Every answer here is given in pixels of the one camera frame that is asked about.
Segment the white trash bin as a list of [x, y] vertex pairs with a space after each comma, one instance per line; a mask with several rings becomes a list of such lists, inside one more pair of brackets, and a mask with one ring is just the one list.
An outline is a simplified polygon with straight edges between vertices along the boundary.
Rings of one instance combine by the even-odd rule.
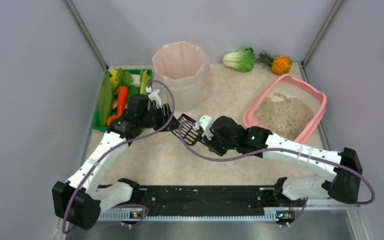
[[174, 109], [177, 112], [189, 112], [193, 110], [201, 99], [202, 82], [180, 87], [170, 87], [174, 98]]

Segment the pink plastic bin liner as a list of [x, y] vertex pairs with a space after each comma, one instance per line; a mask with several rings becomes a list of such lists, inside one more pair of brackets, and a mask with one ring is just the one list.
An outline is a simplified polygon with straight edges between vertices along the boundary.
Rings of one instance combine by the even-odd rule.
[[191, 41], [163, 45], [152, 57], [155, 76], [173, 92], [198, 94], [210, 67], [203, 46]]

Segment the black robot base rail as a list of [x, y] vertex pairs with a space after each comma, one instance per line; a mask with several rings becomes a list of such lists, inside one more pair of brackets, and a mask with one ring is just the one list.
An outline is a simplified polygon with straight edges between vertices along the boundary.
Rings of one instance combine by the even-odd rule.
[[302, 207], [304, 200], [274, 195], [269, 185], [141, 185], [131, 199], [105, 217], [139, 221], [142, 217], [263, 217], [266, 208]]

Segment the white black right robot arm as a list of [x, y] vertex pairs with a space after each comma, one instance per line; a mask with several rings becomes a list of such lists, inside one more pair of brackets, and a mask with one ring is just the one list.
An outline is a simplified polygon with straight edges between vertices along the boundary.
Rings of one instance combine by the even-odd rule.
[[288, 140], [260, 126], [244, 128], [232, 118], [213, 120], [203, 115], [193, 125], [210, 152], [223, 156], [228, 150], [259, 158], [283, 161], [312, 172], [306, 177], [283, 177], [274, 194], [290, 200], [306, 197], [330, 197], [344, 204], [358, 203], [363, 168], [357, 152], [318, 149]]

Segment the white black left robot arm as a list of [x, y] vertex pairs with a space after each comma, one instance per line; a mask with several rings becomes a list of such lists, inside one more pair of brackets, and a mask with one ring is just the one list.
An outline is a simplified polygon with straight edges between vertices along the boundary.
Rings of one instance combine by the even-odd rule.
[[101, 213], [131, 200], [136, 183], [127, 179], [100, 188], [116, 159], [135, 141], [146, 138], [144, 129], [168, 131], [174, 104], [162, 103], [157, 93], [134, 94], [122, 115], [107, 127], [92, 155], [66, 181], [52, 187], [55, 215], [83, 230], [91, 229]]

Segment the black litter scoop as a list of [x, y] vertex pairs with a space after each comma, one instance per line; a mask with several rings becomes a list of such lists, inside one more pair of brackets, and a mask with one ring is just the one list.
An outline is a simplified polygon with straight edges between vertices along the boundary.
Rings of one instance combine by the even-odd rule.
[[196, 120], [192, 117], [188, 116], [185, 113], [182, 113], [178, 118], [177, 122], [183, 123], [181, 130], [174, 129], [171, 131], [172, 134], [174, 134], [178, 139], [180, 139], [180, 136], [183, 137], [183, 140], [188, 146], [194, 146], [197, 143], [204, 144], [204, 131], [202, 129], [194, 130], [194, 126], [196, 123]]

